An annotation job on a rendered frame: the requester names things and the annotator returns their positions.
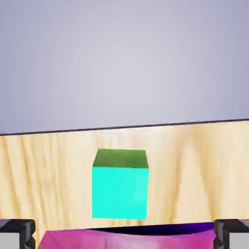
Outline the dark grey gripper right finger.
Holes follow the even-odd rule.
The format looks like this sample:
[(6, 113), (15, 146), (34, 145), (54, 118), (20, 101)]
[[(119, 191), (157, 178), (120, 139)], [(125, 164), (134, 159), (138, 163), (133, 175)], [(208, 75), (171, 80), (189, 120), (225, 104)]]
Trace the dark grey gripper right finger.
[(232, 234), (249, 234), (249, 219), (216, 219), (213, 229), (213, 249), (232, 249)]

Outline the small green cube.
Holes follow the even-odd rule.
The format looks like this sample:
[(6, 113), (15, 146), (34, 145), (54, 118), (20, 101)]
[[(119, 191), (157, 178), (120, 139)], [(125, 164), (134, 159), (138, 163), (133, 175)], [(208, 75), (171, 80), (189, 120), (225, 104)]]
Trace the small green cube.
[(92, 166), (92, 216), (145, 220), (149, 165), (145, 150), (99, 148)]

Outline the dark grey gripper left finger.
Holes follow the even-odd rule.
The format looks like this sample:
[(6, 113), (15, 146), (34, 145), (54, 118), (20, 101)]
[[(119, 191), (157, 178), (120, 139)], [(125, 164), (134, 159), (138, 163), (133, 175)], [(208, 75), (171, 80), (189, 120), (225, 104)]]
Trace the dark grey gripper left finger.
[(0, 219), (0, 249), (36, 249), (33, 219)]

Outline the large pink box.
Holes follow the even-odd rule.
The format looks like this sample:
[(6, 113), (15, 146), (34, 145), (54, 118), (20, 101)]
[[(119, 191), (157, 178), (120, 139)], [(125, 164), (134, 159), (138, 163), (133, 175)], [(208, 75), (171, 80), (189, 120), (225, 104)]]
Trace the large pink box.
[(45, 232), (38, 249), (213, 249), (212, 222)]

